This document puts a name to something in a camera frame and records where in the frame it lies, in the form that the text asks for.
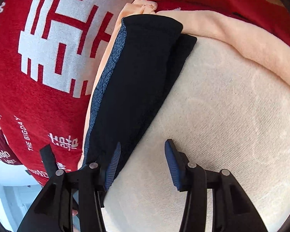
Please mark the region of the person's left hand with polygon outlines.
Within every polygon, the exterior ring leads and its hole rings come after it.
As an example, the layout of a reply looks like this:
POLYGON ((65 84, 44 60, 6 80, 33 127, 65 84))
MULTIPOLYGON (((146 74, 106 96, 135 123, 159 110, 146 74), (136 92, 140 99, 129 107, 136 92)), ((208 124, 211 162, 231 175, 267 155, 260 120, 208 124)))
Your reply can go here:
POLYGON ((79 232, 79 218, 77 217, 78 211, 72 210, 72 218, 73 218, 73 232, 79 232))

